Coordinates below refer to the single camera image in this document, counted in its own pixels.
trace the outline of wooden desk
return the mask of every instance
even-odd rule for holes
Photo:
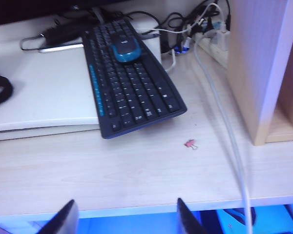
[[[293,141],[253,146],[228,88],[207,54],[247,174],[253,206],[293,203]],[[46,220],[74,198],[82,217],[240,207],[223,121],[193,53],[170,73],[188,111],[110,140],[86,131],[0,141],[0,222]],[[196,139],[198,150],[183,144]]]

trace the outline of black keyboard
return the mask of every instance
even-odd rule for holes
[[[132,63],[115,59],[111,35],[134,37],[141,55]],[[113,138],[181,115],[187,108],[169,76],[124,19],[102,24],[83,34],[103,138]]]

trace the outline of pink binder clip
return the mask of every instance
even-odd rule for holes
[[[194,144],[194,139],[188,140],[184,145],[188,148],[191,147],[193,150],[197,150],[197,146]]]

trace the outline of white laptop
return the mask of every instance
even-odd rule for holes
[[[159,39],[145,42],[160,59]],[[0,75],[14,87],[0,104],[0,140],[99,129],[83,48],[37,53],[0,42]]]

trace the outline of white cable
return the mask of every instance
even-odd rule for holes
[[[165,69],[166,72],[169,72],[176,65],[175,49],[171,50],[171,56],[172,56],[172,64],[171,64],[171,66],[169,68]]]
[[[246,224],[246,229],[247,229],[247,234],[252,234],[252,216],[251,216],[251,205],[250,205],[250,195],[249,195],[249,190],[246,186],[246,181],[245,181],[245,174],[244,174],[244,169],[243,169],[243,164],[242,164],[242,160],[241,160],[241,156],[239,153],[239,149],[238,149],[238,145],[234,136],[234,132],[232,130],[231,124],[229,122],[229,119],[227,117],[226,111],[221,103],[221,100],[219,98],[219,95],[217,93],[216,87],[214,85],[214,82],[212,80],[212,78],[210,77],[210,74],[207,70],[207,68],[205,67],[205,65],[203,64],[203,62],[200,60],[198,52],[197,52],[197,47],[198,47],[198,43],[201,39],[203,39],[205,36],[202,36],[200,39],[198,39],[195,44],[194,44],[194,54],[195,54],[195,58],[197,60],[197,62],[199,63],[199,65],[201,66],[206,79],[209,83],[210,89],[212,90],[212,93],[214,95],[214,98],[216,100],[217,106],[220,110],[220,113],[223,117],[227,132],[229,134],[230,137],[230,142],[232,145],[232,149],[233,149],[233,153],[235,156],[235,160],[238,166],[238,174],[239,174],[239,182],[240,182],[240,189],[241,189],[241,193],[242,193],[242,200],[244,203],[244,213],[245,213],[245,224]]]
[[[224,16],[224,12],[222,11],[222,9],[216,3],[213,3],[212,2],[212,3],[210,3],[210,4],[207,5],[207,7],[203,11],[203,13],[198,17],[198,19],[193,24],[191,24],[190,27],[188,27],[185,30],[182,30],[182,31],[171,31],[171,30],[167,30],[167,29],[163,29],[163,28],[136,28],[136,30],[141,30],[141,31],[149,31],[149,30],[156,31],[156,30],[159,30],[159,31],[165,31],[165,32],[175,33],[175,34],[185,33],[187,31],[190,31],[191,28],[193,28],[197,23],[199,23],[199,21],[201,20],[201,18],[203,18],[203,16],[205,15],[205,13],[207,12],[207,10],[208,10],[208,8],[210,6],[216,6],[217,7],[217,9],[219,10],[220,16],[221,16],[221,20],[224,23],[226,21],[225,20],[225,16]]]

